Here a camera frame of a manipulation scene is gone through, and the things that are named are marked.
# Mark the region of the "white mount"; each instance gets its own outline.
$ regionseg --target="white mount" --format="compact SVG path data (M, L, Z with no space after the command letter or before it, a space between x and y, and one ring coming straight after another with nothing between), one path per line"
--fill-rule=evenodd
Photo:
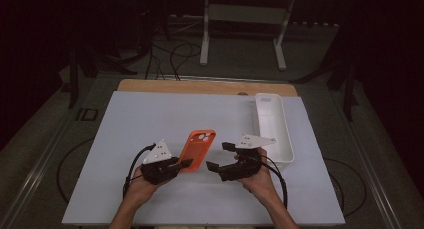
M242 148L242 149L253 149L253 148L258 148L258 147L274 144L275 142L276 142L275 138L266 138L266 137L244 134L240 138L240 140L235 144L235 147Z
M168 146L162 139L146 156L146 158L143 160L143 164L146 165L154 162L165 161L171 157L171 152L169 152Z

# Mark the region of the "forearm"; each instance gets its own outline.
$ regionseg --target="forearm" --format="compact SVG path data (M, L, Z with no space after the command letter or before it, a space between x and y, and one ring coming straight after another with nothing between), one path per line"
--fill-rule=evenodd
M122 203L115 214L109 229L129 229L132 226L137 208Z
M299 228L278 196L264 201L262 204L267 209L275 229Z

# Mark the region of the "wooden edge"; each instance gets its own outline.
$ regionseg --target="wooden edge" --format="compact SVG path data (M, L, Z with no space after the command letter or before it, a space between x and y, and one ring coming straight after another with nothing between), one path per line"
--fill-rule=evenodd
M273 93L285 97L298 96L297 91L293 85L256 82L124 79L120 82L117 90L130 92L199 93L224 95L255 95L256 93Z

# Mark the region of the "tripod leg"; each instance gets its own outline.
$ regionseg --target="tripod leg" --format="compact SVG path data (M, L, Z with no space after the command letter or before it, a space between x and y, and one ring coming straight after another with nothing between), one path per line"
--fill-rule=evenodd
M343 104L343 111L349 121L352 121L352 100L353 100L353 83L355 76L355 66L350 65L349 71L346 77L345 84L345 97Z
M168 8L166 0L156 0L157 1L157 12L159 21L162 27L163 32L165 33L166 39L168 41L171 40L171 35L169 34L169 27L168 27Z
M328 71L332 71L332 70L337 69L342 64L343 64L343 61L341 61L341 60L335 61L335 62L333 62L332 64L330 64L326 67L321 66L318 70L315 70L315 71L309 73L308 75L306 75L304 77L301 77L301 78L295 79L295 80L291 80L289 82L290 83L298 83L298 84L308 82L308 81L310 81L310 80L312 80L312 79L314 79L314 78L316 78L316 77L318 77L318 76L320 76L320 75L322 75L322 74L324 74Z
M84 46L84 49L87 50L89 53L93 54L98 60L112 66L113 69L115 69L118 72L121 72L122 74L137 75L137 72L128 70L127 68L119 65L118 63L112 61L111 59L107 58L106 56L98 53L97 51L95 51L93 48L91 48L89 46Z
M68 108L73 108L76 101L78 100L79 88L78 88L78 62L76 57L75 45L70 46L69 50L69 73L70 73L70 94L71 98L69 101Z
M78 48L76 52L78 65L80 66L84 76L95 78L98 70L93 55L82 48Z
M349 61L340 63L340 66L336 68L331 74L330 79L327 82L328 89L339 90L343 82L346 80L349 73Z

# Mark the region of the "cable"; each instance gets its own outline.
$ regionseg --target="cable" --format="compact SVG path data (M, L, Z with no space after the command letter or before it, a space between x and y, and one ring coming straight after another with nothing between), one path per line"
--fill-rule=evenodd
M339 164L341 164L343 166L346 166L347 168L349 168L351 171L353 171L356 174L356 176L359 178L359 180L362 183L362 186L363 186L363 189L364 189L364 196L362 198L362 201L361 201L361 203L354 210L352 210L351 212L346 213L346 214L343 215L346 218L346 217L354 214L355 212L357 212L365 204L365 201L367 199L367 186L366 186L364 180L362 179L361 175L359 175L359 173L353 167L349 166L348 164L346 164L344 162L341 162L341 161L338 161L338 160L335 160L335 159L331 159L331 158L325 158L324 157L324 160L336 162L336 163L339 163Z
M328 175L330 176L331 179L333 179L334 183L336 183L337 187L340 190L340 208L342 209L342 211L344 211L344 193L343 193L343 189L340 186L340 183L337 181L336 177L334 177L331 173L328 173Z
M270 171L272 171L275 175L277 175L278 179L280 180L281 189L282 189L282 191L283 191L283 197L284 197L283 204L284 204L284 207L287 209L287 205L288 205L288 195L287 195L287 185L286 185L286 181L285 181L285 180L284 180L284 178L281 176L280 170L279 170L279 169L278 169L278 167L276 166L275 162L274 162L273 160L271 160L269 157L266 157L266 156L262 156L262 157L265 157L265 158L267 158L269 161L271 161L271 163L272 163L272 164L275 166L275 168L277 168L277 169L274 169L274 168L270 167L267 163L263 162L262 160L258 160L258 159L254 158L254 157L240 156L240 158L246 158L246 159L250 159L250 160L253 160L253 161L256 161L256 162L261 163L261 164L262 164L262 166L264 166L264 167L268 168L268 169L269 169Z
M135 180L135 179L137 179L137 178L140 178L140 177L142 177L142 176L143 176L143 175L133 177L133 178L131 178L131 180L130 180L130 181L133 181L133 180Z
M201 49L200 49L200 46L199 46L199 45L196 45L196 44L194 44L194 43L191 43L191 42L189 42L189 41L182 40L182 39L176 39L176 40L171 40L171 41L182 41L182 42L184 42L184 43L182 43L182 44L180 44L180 45L176 46L175 48L173 48L173 49L172 49L172 51L167 50L167 49L165 49L165 48L163 48L163 47L160 47L160 46L155 45L155 44L153 44L153 43L152 43L152 45L151 45L151 49L150 49L150 59L149 59L149 64L148 64L148 67L147 67L147 70L146 70L146 73L145 73L145 76L144 76L144 78L145 78L145 79L147 79L147 76L148 76L148 74L149 74L152 58L156 58L156 59L155 59L155 62L156 62L156 65L157 65L157 68L156 68L156 79L158 79L158 77L159 77L159 72L160 72L160 74L162 75L162 78L165 80L165 77L164 77L164 75L163 75L163 73L162 73L162 70L160 69L160 66L159 66L159 65L160 65L160 60L159 60L159 58L158 58L158 57L156 57L156 56L154 56L154 55L153 55L153 47L155 47L155 48L157 48L157 49L160 49L160 50L162 50L162 51L165 51L165 52L170 53L169 60L170 60L171 68L172 68L172 71L173 71L173 73L174 73L174 77L175 77L175 79L176 79L177 81L180 81L180 80L181 80L181 79L180 79L180 76L179 76L179 74L178 74L178 70L179 70L179 68L180 68L180 67L181 67L181 66L182 66L185 62L187 62L187 61L188 61L191 57L198 56L198 55L200 55L200 53L201 53ZM183 47L183 46L190 46L190 53L189 53L189 54L187 54L187 55L183 55L183 54L180 54L180 53L176 53L176 51L177 51L179 48ZM175 65L175 64L174 64L174 57L175 57L175 56L183 57L183 58L184 58L184 60L183 60L182 62L180 62L178 65Z
M194 27L194 26L196 26L196 25L198 25L198 24L200 24L200 23L203 23L203 20L198 21L198 22L195 22L195 23L192 23L192 24L190 24L190 25L188 25L188 26L186 26L186 27L183 27L183 28L181 28L181 29L179 29L179 30L176 30L176 31L170 32L169 34L176 34L176 33L178 33L178 32L182 32L182 31L187 30L187 29L188 29L188 28L190 28L190 27Z
M138 160L138 158L141 156L141 154L143 154L145 151L147 151L147 150L149 150L149 151L151 151L154 147L156 146L156 144L155 143L153 143L153 145L151 145L151 146L147 146L147 147L145 147L145 148L143 148L136 156L135 156L135 158L134 158L134 160L133 160L133 162L132 162L132 164L131 164L131 167L130 167L130 170L129 170L129 172L128 172L128 175L127 175L127 177L125 178L125 184L124 184L124 187L123 187L123 189L122 189L122 194L123 194L123 197L125 197L125 194L127 193L127 190L128 190L128 188L129 188L129 186L130 186L130 182L131 182L131 180L133 180L133 179L135 179L135 178L132 178L131 179L131 175L132 175L132 172L133 172L133 170L134 170L134 166L135 166L135 163L137 162L137 160Z
M57 171L56 171L56 186L57 186L57 189L59 190L59 193L62 196L63 200L66 202L66 204L69 203L69 199L66 197L65 193L63 192L62 186L60 185L60 171L61 171L62 165L72 152L77 150L80 146L84 145L85 143L93 141L93 140L94 140L94 138L90 138L90 139L87 139L87 140L79 143L78 145L72 147L71 150L69 150L65 154L65 156L62 158L62 160L59 163L59 166L58 166Z

